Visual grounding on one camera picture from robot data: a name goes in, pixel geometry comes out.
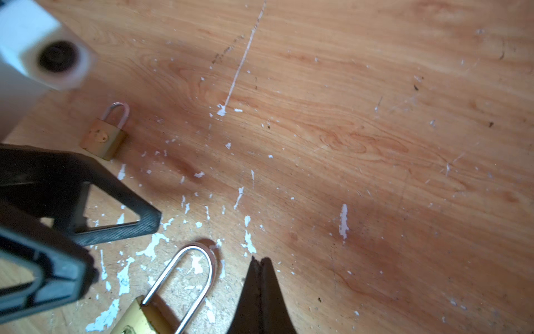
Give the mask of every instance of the small padlock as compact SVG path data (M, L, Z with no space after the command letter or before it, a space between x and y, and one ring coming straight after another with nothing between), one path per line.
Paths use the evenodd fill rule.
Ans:
M191 305L184 318L180 322L178 329L174 331L174 327L168 316L163 315L161 308L154 306L150 301L154 295L165 282L169 274L176 267L180 259L188 251L200 251L208 259L208 280L200 295ZM128 307L122 318L117 322L111 334L180 334L191 320L191 317L198 309L200 303L208 293L209 289L215 281L215 272L217 272L217 261L213 252L203 244L190 243L180 249L171 259L165 270L161 273L158 280L152 285L152 288L147 293L146 297L137 297L133 303Z
M111 113L111 110L119 106L124 107L124 114L119 124L113 126L106 122L106 118ZM130 107L128 104L115 102L106 109L101 118L95 119L89 132L83 137L80 147L97 157L109 161L126 138L126 132L122 130L122 127L128 120L129 115Z

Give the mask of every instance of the wood grain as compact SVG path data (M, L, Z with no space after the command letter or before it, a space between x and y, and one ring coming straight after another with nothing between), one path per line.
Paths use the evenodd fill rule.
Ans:
M3 332L84 333L114 299L120 316L146 293L176 246L206 238L221 239L226 276L208 296L216 322L204 304L188 331L224 333L250 261L245 231L280 270L300 333L534 331L532 2L267 0L224 117L261 0L40 3L99 62L8 141L82 152L94 118L128 102L129 137L101 162L126 164L124 183L174 221L153 261L135 254L150 236L91 249L110 291L100 281ZM123 212L93 200L100 223ZM118 296L128 256L131 290ZM184 288L203 284L191 259L180 266L161 293L178 316L196 294Z

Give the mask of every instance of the dark circular hole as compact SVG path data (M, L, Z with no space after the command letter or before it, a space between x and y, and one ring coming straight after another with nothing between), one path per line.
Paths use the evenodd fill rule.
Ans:
M39 65L50 72L63 72L74 66L78 59L76 46L67 41L48 45L39 56Z

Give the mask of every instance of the padlock shackle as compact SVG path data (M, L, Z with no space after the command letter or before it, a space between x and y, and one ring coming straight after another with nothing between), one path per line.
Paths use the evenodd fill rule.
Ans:
M106 121L106 118L109 116L109 113L111 113L111 110L123 106L124 107L124 114L122 114L122 118L119 121L119 124L117 124L117 127L119 129L122 129L126 121L128 120L128 116L130 115L130 106L128 103L122 103L122 102L115 102L111 106L109 106L106 111L102 114L102 117L100 118L103 121Z
M165 268L165 270L161 273L160 277L156 280L154 285L150 288L150 291L146 294L145 299L143 299L143 302L141 303L142 306L147 305L152 297L156 294L158 289L163 285L167 277L170 275L172 270L176 267L178 262L180 262L180 259L185 255L185 253L189 251L199 251L201 252L206 259L208 260L208 280L206 281L206 285L204 286L204 289L200 292L200 295L198 298L193 302L187 313L185 314L184 318L182 319L180 326L178 326L178 329L176 330L175 334L181 334L185 327L187 326L187 323L189 323L189 320L191 320L191 317L199 307L200 303L204 300L204 297L207 295L209 289L211 289L211 286L215 282L215 272L217 272L217 260L215 259L214 253L209 249L206 245L203 245L201 243L190 243L188 245L185 245L182 249L180 249L174 257L170 260L169 264Z

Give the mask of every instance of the large padlock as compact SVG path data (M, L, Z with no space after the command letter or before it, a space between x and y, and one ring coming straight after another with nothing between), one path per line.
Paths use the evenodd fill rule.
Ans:
M106 122L106 118L111 113L111 110L119 106L124 107L124 113L119 124L114 126ZM89 128L89 132L80 142L80 147L97 157L109 161L126 138L126 132L122 130L122 127L128 120L129 115L130 107L128 104L115 102L106 109L101 118L95 119L93 125Z
M174 330L176 326L173 326L173 320L169 319L168 315L162 312L161 307L153 305L151 300L158 289L163 285L169 274L176 267L180 259L188 251L197 250L200 251L208 259L208 280L204 289L200 292L200 295L193 302L184 318L178 325L178 328ZM152 288L146 294L145 297L137 297L133 303L128 307L122 318L117 322L111 334L180 334L184 331L185 327L191 320L191 317L198 309L200 303L204 300L204 297L211 289L215 281L215 272L217 272L217 261L213 252L201 243L190 243L180 249L174 257L170 260L165 270L161 273L158 280L152 285Z

